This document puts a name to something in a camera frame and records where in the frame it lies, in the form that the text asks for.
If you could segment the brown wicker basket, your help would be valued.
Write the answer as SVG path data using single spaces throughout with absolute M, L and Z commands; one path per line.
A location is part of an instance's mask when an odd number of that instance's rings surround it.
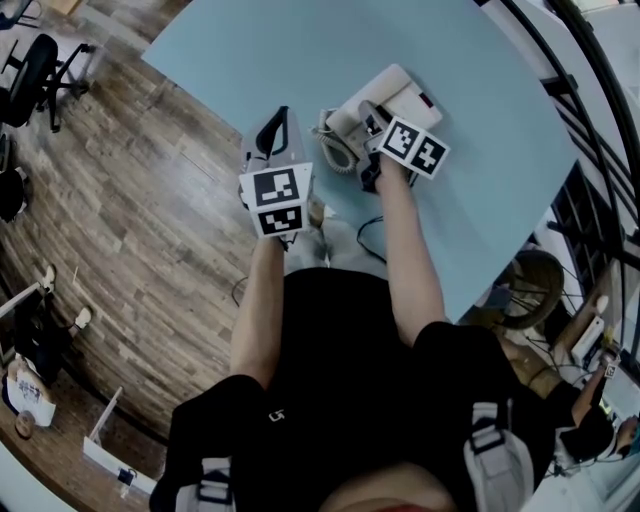
M 564 291 L 564 269 L 556 257 L 542 250 L 519 251 L 494 282 L 507 293 L 500 324 L 523 331 L 544 322 Z

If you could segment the beige telephone base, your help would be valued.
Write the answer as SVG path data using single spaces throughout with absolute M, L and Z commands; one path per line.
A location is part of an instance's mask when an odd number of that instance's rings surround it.
M 421 129 L 433 128 L 443 120 L 441 111 L 415 82 L 406 84 L 387 98 L 381 96 L 383 92 L 383 87 L 380 85 L 375 88 L 366 87 L 351 99 L 347 117 L 349 124 L 343 130 L 341 137 L 359 158 L 364 155 L 363 143 L 366 139 L 365 124 L 358 112 L 362 101 L 368 100 L 378 108 L 380 113 L 401 117 Z

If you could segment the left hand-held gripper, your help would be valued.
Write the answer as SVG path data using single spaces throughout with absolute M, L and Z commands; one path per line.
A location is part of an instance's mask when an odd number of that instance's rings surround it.
M 243 136 L 246 170 L 240 175 L 240 199 L 259 238 L 277 238 L 293 245 L 309 227 L 313 163 L 305 160 L 295 113 L 280 106 Z M 273 167 L 269 161 L 293 161 Z

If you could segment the person's right forearm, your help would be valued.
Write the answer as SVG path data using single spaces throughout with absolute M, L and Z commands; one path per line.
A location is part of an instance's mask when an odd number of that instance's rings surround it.
M 375 187 L 383 212 L 393 315 L 400 338 L 413 346 L 425 326 L 446 319 L 442 288 L 405 169 L 383 161 Z

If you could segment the blue cloth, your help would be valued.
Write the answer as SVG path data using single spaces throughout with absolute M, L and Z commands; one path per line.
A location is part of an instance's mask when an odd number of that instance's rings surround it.
M 511 302 L 513 290 L 506 284 L 494 286 L 484 306 L 488 309 L 505 310 Z

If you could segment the person's left forearm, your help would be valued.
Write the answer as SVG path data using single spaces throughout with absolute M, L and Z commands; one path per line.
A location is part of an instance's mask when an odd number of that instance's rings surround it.
M 281 352 L 284 249 L 279 239 L 260 239 L 231 337 L 230 372 L 271 383 Z

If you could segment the person's grey trousers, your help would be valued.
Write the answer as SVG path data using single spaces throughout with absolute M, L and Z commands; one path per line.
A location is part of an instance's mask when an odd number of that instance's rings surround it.
M 386 264 L 356 240 L 356 230 L 339 217 L 325 218 L 320 227 L 297 234 L 285 254 L 285 274 L 311 268 L 330 268 L 388 278 Z

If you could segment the white cardboard box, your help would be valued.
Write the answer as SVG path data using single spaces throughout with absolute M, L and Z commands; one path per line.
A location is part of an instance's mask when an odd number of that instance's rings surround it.
M 573 360 L 583 369 L 587 369 L 599 350 L 604 334 L 605 322 L 602 317 L 595 316 L 576 344 L 571 349 Z

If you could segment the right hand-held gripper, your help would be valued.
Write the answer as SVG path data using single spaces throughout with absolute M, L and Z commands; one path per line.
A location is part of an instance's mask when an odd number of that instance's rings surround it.
M 363 100 L 358 106 L 366 133 L 363 143 L 366 159 L 357 167 L 361 187 L 375 192 L 380 175 L 380 156 L 387 155 L 415 175 L 433 180 L 449 155 L 450 147 L 430 132 L 409 121 L 394 117 L 383 106 Z

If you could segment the black metal railing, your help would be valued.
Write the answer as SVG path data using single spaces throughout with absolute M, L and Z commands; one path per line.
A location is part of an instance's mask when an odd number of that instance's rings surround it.
M 640 368 L 640 110 L 571 0 L 490 0 L 484 11 L 534 69 L 577 160 L 552 201 L 583 295 L 610 295 L 623 361 Z

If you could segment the white telephone handset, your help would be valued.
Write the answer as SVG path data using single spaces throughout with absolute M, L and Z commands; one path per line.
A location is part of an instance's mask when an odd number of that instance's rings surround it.
M 328 127 L 340 136 L 348 135 L 361 122 L 358 111 L 361 102 L 383 105 L 411 82 L 401 66 L 388 66 L 327 118 Z

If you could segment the person's black t-shirt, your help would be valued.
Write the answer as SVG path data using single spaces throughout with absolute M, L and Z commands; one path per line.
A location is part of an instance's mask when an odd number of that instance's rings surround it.
M 284 280 L 273 380 L 234 375 L 174 410 L 151 512 L 179 512 L 207 483 L 212 511 L 319 512 L 348 480 L 400 462 L 432 473 L 460 512 L 477 512 L 467 465 L 497 451 L 472 437 L 478 403 L 497 406 L 498 429 L 524 443 L 539 485 L 555 433 L 494 333 L 431 323 L 408 346 L 386 281 L 299 270 Z

